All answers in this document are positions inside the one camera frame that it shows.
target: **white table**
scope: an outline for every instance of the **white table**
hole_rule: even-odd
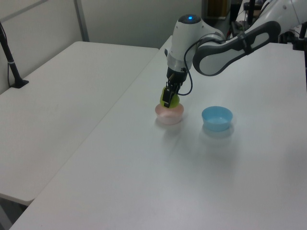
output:
[[[12,230],[301,230],[307,226],[304,54],[268,44],[215,77],[192,69],[184,119],[164,126],[164,47]],[[251,63],[258,62],[262,68]],[[189,81],[182,93],[189,89]],[[232,127],[202,129],[211,105]]]
[[[77,42],[0,95],[0,197],[29,205],[157,51]]]

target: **cable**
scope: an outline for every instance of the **cable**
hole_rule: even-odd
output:
[[[1,30],[2,30],[2,32],[3,32],[3,34],[4,34],[4,36],[5,36],[5,41],[6,41],[6,43],[7,43],[7,42],[8,42],[8,39],[7,39],[7,37],[6,37],[6,33],[5,33],[5,31],[4,31],[4,28],[3,28],[2,24],[1,24],[1,22],[0,22],[0,28],[1,28]]]
[[[187,95],[189,95],[189,94],[192,92],[192,89],[193,89],[193,80],[192,80],[192,76],[191,76],[191,73],[190,73],[189,68],[188,68],[188,65],[187,65],[186,56],[187,56],[187,53],[189,52],[189,50],[190,50],[193,46],[195,46],[198,42],[200,42],[200,41],[202,41],[202,39],[199,39],[197,42],[194,42],[194,43],[186,50],[186,52],[185,52],[185,54],[184,54],[183,61],[184,61],[184,64],[185,64],[185,66],[186,66],[186,70],[187,70],[187,72],[188,72],[189,78],[190,78],[191,87],[190,87],[189,92],[187,92],[187,93],[185,93],[185,94],[177,93],[177,95],[179,95],[179,96],[187,96]],[[216,43],[221,44],[222,42],[225,42],[225,40],[219,41],[219,40],[213,38],[213,39],[210,39],[210,40],[208,40],[208,41],[205,41],[203,44],[205,44],[205,43],[207,43],[207,42],[216,42]]]
[[[186,56],[187,56],[188,51],[189,51],[193,46],[195,46],[198,42],[200,42],[200,41],[201,41],[201,40],[198,40],[197,42],[194,42],[194,43],[186,50],[186,52],[185,52],[185,54],[184,54],[184,56],[183,56],[184,65],[186,66],[186,70],[187,70],[188,75],[189,75],[189,78],[190,78],[191,87],[190,87],[189,92],[187,92],[187,93],[184,93],[184,94],[178,93],[178,95],[180,95],[180,96],[187,96],[187,95],[189,95],[189,94],[192,92],[192,89],[193,89],[193,80],[192,80],[192,76],[191,76],[191,73],[190,73],[189,68],[188,68],[188,65],[187,65]]]
[[[257,16],[256,20],[254,21],[254,23],[258,20],[258,18],[259,18],[260,15],[262,14],[262,12],[264,12],[265,8],[267,8],[267,6],[268,6],[269,4],[270,4],[270,3],[266,4],[266,5],[262,8],[262,10],[260,11],[260,13],[259,13],[259,15]]]
[[[299,32],[296,30],[289,30],[289,31],[296,32],[299,35]]]
[[[10,85],[9,74],[10,74],[10,65],[8,64],[8,84],[9,84],[9,88],[10,88],[11,85]]]

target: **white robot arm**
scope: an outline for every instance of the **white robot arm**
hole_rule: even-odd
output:
[[[244,33],[225,41],[223,33],[196,15],[182,16],[176,23],[167,54],[168,82],[161,99],[169,107],[192,66],[214,76],[232,62],[272,42],[280,34],[307,21],[307,0],[271,0],[261,16]]]

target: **blue bowl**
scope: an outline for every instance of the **blue bowl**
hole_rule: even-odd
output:
[[[232,120],[232,112],[220,106],[212,106],[201,113],[204,126],[215,132],[224,131],[229,128]]]

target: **yellow object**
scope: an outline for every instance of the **yellow object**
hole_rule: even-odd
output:
[[[160,97],[160,105],[163,106],[163,107],[164,107],[163,93],[164,93],[165,88],[166,87],[163,88],[162,94],[161,94],[161,97]],[[179,101],[180,101],[179,96],[177,94],[174,94],[174,96],[172,97],[171,104],[170,104],[169,108],[171,109],[171,108],[177,107],[179,105]]]

